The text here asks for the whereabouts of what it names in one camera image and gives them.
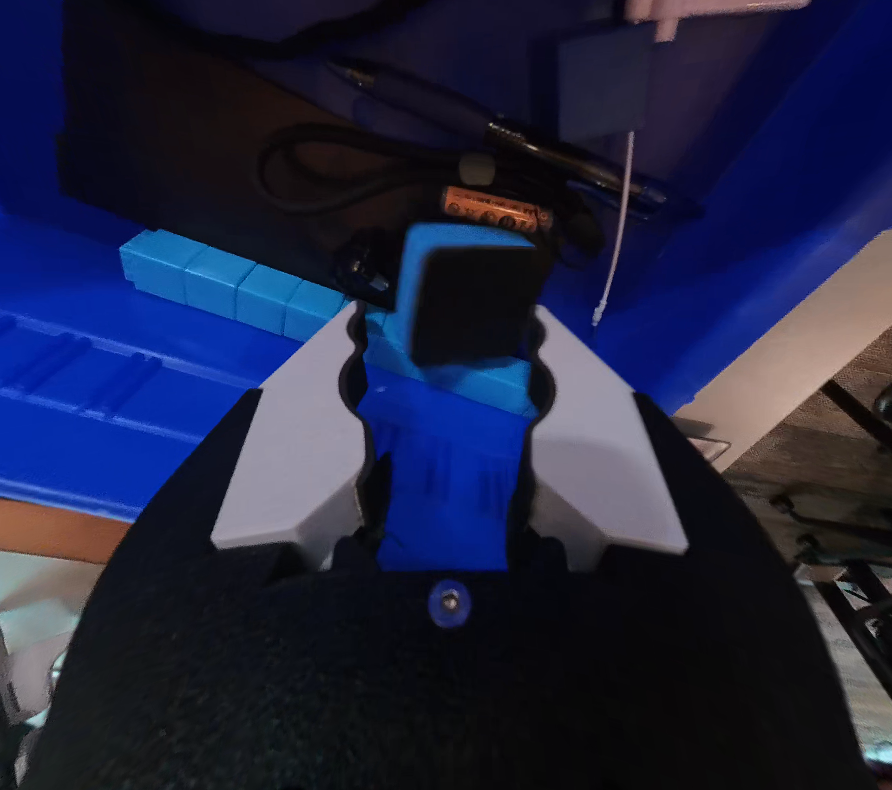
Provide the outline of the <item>large blue plastic bin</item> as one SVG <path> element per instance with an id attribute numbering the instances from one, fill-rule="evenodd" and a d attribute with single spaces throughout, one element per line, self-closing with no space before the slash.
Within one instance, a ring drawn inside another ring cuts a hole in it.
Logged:
<path id="1" fill-rule="evenodd" d="M 376 0 L 166 0 L 281 40 Z M 135 290 L 141 224 L 62 193 L 62 0 L 2 0 L 2 499 L 134 520 L 243 391 L 295 350 Z M 597 352 L 672 413 L 890 220 L 890 0 L 689 20 L 656 48 L 634 166 L 700 218 L 627 231 Z M 382 135 L 327 51 L 239 65 Z"/>

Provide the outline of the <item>light blue cube bar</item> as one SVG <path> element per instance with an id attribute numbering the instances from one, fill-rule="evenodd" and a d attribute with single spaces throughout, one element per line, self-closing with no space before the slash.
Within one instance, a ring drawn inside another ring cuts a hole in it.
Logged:
<path id="1" fill-rule="evenodd" d="M 134 287 L 305 343 L 349 302 L 340 292 L 166 230 L 146 230 L 119 249 Z M 471 366 L 421 369 L 398 342 L 396 319 L 366 308 L 365 360 L 379 369 L 521 417 L 532 417 L 529 362 L 510 358 Z"/>

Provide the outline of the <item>blue eraser black felt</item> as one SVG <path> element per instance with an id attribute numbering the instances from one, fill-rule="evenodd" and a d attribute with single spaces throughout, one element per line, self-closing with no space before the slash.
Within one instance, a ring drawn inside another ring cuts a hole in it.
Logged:
<path id="1" fill-rule="evenodd" d="M 550 249 L 515 231 L 415 224 L 386 334 L 420 367 L 512 357 L 552 266 Z"/>

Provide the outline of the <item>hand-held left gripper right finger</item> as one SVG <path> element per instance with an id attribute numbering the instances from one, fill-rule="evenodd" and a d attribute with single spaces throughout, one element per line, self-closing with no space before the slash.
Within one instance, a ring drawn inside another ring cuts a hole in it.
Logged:
<path id="1" fill-rule="evenodd" d="M 533 415 L 515 490 L 515 570 L 547 539 L 572 573 L 593 572 L 610 546 L 686 553 L 634 389 L 542 305 L 527 352 Z"/>

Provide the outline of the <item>black pen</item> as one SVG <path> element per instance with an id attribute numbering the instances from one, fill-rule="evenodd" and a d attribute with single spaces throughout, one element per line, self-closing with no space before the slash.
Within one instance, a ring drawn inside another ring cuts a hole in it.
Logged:
<path id="1" fill-rule="evenodd" d="M 501 117 L 459 92 L 366 59 L 337 57 L 328 59 L 327 66 L 379 102 L 441 130 L 533 160 L 605 195 L 622 193 L 624 171 L 618 164 Z"/>

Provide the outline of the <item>dark brown board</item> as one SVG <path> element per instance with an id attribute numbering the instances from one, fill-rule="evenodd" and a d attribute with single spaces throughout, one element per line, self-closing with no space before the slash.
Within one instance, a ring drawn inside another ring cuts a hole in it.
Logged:
<path id="1" fill-rule="evenodd" d="M 262 147 L 293 125 L 352 124 L 114 2 L 61 5 L 63 194 L 320 284 L 355 233 L 381 230 L 398 260 L 407 227 L 437 216 L 426 184 L 330 215 L 284 214 L 258 187 Z"/>

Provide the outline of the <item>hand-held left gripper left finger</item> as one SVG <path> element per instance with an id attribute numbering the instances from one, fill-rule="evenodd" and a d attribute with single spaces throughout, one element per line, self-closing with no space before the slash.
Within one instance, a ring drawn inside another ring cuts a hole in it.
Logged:
<path id="1" fill-rule="evenodd" d="M 210 534 L 218 551 L 284 543 L 325 571 L 341 540 L 379 543 L 384 457 L 359 412 L 367 346 L 365 305 L 350 302 L 262 383 Z"/>

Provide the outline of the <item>orange battery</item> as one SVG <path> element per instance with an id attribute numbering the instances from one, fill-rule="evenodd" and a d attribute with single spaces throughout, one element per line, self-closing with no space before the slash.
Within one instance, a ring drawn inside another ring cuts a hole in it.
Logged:
<path id="1" fill-rule="evenodd" d="M 548 208 L 458 186 L 442 189 L 440 211 L 444 216 L 465 223 L 499 228 L 524 236 L 548 233 L 554 225 L 553 213 Z"/>

